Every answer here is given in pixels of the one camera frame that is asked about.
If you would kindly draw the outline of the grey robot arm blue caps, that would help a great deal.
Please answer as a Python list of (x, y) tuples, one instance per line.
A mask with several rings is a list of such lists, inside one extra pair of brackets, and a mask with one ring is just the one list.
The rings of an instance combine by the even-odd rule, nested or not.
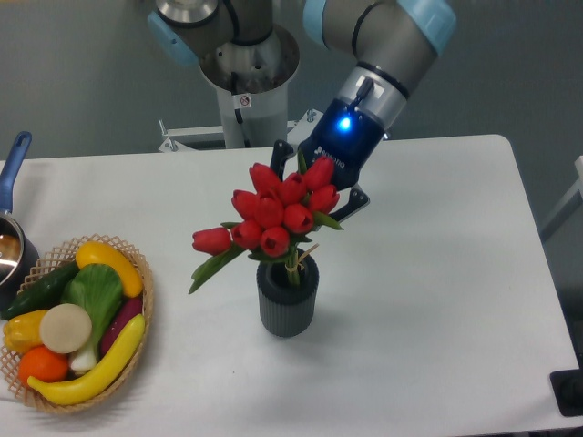
[(307, 164), (333, 161), (333, 184), (349, 191), (332, 214), (340, 221), (368, 204), (358, 185), (363, 165), (443, 53), (456, 17), (445, 1), (308, 1), (302, 21), (314, 42), (356, 64), (298, 145), (287, 133), (299, 47), (274, 22), (272, 2), (158, 1), (148, 28), (168, 56), (197, 65), (215, 89), (226, 147), (270, 147), (277, 173), (296, 154)]

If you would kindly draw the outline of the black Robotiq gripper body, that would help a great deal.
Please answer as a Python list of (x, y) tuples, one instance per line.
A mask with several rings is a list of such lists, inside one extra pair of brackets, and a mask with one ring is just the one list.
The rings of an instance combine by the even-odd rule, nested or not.
[(334, 164), (337, 189), (357, 184), (363, 165), (406, 105), (408, 90), (374, 66), (356, 66), (311, 134), (301, 142), (307, 166)]

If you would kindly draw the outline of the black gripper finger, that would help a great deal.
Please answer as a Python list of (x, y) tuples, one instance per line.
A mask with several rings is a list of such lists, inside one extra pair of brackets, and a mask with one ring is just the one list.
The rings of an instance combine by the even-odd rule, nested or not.
[(370, 204), (370, 197), (356, 184), (350, 189), (347, 203), (338, 210), (332, 212), (330, 217), (338, 223), (342, 223), (351, 216), (357, 214)]
[(283, 173), (286, 162), (294, 156), (294, 147), (285, 140), (277, 140), (272, 148), (270, 168), (279, 178), (283, 180)]

